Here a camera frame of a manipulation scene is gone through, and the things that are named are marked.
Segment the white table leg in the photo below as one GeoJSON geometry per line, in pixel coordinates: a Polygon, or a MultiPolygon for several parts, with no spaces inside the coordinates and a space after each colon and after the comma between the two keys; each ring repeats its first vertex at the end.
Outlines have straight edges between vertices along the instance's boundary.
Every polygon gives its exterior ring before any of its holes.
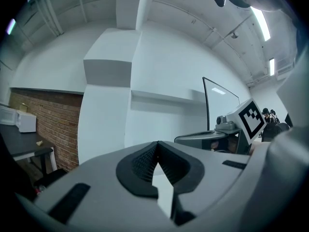
{"type": "Polygon", "coordinates": [[[49,153],[50,162],[52,163],[53,171],[57,170],[56,160],[55,160],[55,154],[54,154],[54,147],[51,147],[53,152],[49,153]]]}

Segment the floor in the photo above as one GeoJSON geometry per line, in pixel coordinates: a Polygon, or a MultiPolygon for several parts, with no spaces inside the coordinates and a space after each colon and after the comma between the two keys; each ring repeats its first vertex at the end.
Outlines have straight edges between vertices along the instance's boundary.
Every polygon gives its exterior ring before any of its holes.
{"type": "MultiPolygon", "coordinates": [[[[38,167],[41,167],[39,157],[31,157],[31,159],[38,167]]],[[[53,171],[49,155],[45,155],[45,162],[46,172],[49,174],[53,171]]],[[[32,163],[29,163],[27,159],[18,160],[17,163],[28,174],[32,184],[43,177],[41,171],[38,170],[32,163]]]]}

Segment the black tabletop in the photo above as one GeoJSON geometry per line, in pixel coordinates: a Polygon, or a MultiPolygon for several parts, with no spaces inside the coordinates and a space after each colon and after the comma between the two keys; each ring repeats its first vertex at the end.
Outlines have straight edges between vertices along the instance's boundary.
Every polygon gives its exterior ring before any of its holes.
{"type": "Polygon", "coordinates": [[[39,136],[36,132],[20,133],[16,126],[1,125],[0,133],[5,145],[13,157],[34,153],[35,156],[52,152],[55,145],[39,136]],[[43,141],[41,146],[36,142],[43,141]]]}

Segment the ceiling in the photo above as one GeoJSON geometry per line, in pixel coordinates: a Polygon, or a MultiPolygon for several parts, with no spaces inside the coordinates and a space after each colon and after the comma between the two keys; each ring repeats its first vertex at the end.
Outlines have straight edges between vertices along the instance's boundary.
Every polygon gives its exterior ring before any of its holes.
{"type": "MultiPolygon", "coordinates": [[[[84,24],[79,0],[51,0],[64,32],[84,24]]],[[[116,0],[83,0],[87,21],[116,19],[116,0]]],[[[214,0],[153,0],[148,20],[182,31],[225,59],[247,84],[255,86],[269,77],[269,59],[276,69],[292,64],[296,54],[295,28],[281,11],[264,12],[271,38],[265,42],[251,9],[242,9],[228,0],[223,8],[214,0]],[[229,34],[236,30],[239,37],[229,34]]],[[[30,0],[16,17],[12,31],[23,51],[55,37],[44,23],[35,0],[30,0]]]]}

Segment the table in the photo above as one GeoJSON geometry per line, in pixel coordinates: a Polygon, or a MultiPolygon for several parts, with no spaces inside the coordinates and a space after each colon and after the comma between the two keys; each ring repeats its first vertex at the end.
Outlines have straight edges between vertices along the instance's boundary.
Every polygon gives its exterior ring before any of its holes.
{"type": "Polygon", "coordinates": [[[30,157],[40,157],[40,170],[43,176],[46,176],[45,155],[49,154],[53,171],[57,170],[54,145],[50,141],[42,138],[36,132],[20,133],[18,127],[11,125],[0,124],[0,133],[14,160],[17,161],[27,158],[28,162],[31,162],[30,157]],[[38,146],[36,144],[38,141],[43,141],[43,144],[38,146]]]}

